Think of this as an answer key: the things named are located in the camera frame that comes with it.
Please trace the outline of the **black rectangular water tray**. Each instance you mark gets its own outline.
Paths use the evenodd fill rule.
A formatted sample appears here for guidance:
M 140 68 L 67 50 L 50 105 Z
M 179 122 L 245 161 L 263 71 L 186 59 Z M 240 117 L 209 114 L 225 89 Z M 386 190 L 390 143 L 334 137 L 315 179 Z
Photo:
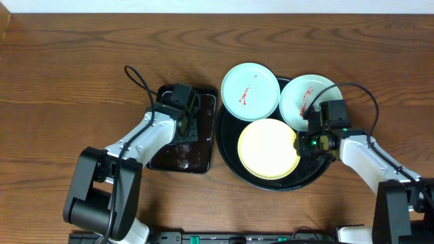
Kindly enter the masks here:
M 174 139 L 162 147 L 146 165 L 152 170 L 178 171 L 204 174 L 210 168 L 213 130 L 218 103 L 217 90 L 213 87 L 193 87 L 200 97 L 200 107 L 190 114 L 197 120 L 199 139 L 193 143 L 175 144 Z M 174 85 L 163 85 L 158 89 L 157 101 L 168 104 Z

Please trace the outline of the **black round tray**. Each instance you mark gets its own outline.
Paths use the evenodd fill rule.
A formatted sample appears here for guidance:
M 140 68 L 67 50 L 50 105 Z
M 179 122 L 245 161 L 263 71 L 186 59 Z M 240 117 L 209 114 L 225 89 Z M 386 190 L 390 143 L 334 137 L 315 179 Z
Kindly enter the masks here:
M 281 179 L 265 180 L 254 176 L 243 166 L 237 152 L 238 139 L 249 124 L 248 121 L 234 117 L 225 106 L 221 106 L 216 119 L 215 134 L 218 150 L 226 165 L 252 186 L 271 191 L 296 190 L 314 182 L 332 163 L 327 157 L 303 157 L 295 170 Z

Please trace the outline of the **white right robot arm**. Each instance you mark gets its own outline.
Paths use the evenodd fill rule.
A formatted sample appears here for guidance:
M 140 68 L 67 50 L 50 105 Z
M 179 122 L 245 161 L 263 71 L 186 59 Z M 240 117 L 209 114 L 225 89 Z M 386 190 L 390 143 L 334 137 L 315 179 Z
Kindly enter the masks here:
M 342 161 L 376 195 L 372 226 L 341 227 L 338 242 L 433 242 L 433 179 L 398 163 L 372 136 L 350 129 L 298 132 L 294 147 L 300 156 Z

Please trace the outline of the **yellow plate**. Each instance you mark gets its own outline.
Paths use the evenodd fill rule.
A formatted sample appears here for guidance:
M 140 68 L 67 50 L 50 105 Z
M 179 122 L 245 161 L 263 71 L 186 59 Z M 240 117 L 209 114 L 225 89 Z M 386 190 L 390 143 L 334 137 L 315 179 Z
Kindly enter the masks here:
M 300 156 L 294 148 L 295 131 L 276 119 L 261 119 L 243 129 L 237 143 L 241 164 L 263 180 L 278 180 L 290 175 Z

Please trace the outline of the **light green plate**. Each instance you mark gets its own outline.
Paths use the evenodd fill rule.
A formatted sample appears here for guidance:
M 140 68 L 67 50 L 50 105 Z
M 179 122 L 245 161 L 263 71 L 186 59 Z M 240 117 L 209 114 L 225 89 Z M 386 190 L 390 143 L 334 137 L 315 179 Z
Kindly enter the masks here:
M 314 98 L 334 82 L 321 75 L 302 75 L 292 79 L 283 89 L 279 110 L 283 120 L 296 131 L 307 131 L 308 122 L 302 118 Z
M 251 62 L 233 67 L 221 85 L 225 108 L 243 121 L 271 115 L 279 104 L 280 93 L 276 76 L 267 67 Z

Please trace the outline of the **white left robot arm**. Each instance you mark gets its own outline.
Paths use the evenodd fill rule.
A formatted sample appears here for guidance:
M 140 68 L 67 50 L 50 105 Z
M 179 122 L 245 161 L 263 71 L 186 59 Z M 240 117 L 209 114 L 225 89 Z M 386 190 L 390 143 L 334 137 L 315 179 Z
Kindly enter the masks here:
M 196 131 L 197 120 L 169 106 L 149 110 L 118 142 L 79 155 L 63 219 L 99 234 L 97 243 L 146 243 L 150 228 L 137 217 L 142 170 L 164 146 Z

